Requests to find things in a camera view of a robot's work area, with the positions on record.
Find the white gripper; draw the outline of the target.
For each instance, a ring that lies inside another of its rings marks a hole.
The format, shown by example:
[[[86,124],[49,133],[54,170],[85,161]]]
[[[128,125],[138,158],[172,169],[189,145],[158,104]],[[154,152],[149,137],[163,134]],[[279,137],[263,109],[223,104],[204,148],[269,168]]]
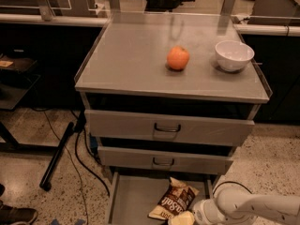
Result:
[[[185,211],[169,219],[168,225],[193,225],[194,221],[199,225],[219,225],[225,219],[214,199],[196,202],[192,207],[192,213]]]

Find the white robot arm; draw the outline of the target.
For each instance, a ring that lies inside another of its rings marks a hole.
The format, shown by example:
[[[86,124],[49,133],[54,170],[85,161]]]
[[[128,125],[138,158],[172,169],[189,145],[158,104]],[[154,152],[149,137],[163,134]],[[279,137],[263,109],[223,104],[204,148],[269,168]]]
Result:
[[[215,198],[196,202],[191,212],[169,219],[168,225],[253,225],[256,218],[300,225],[300,198],[250,194],[226,187]]]

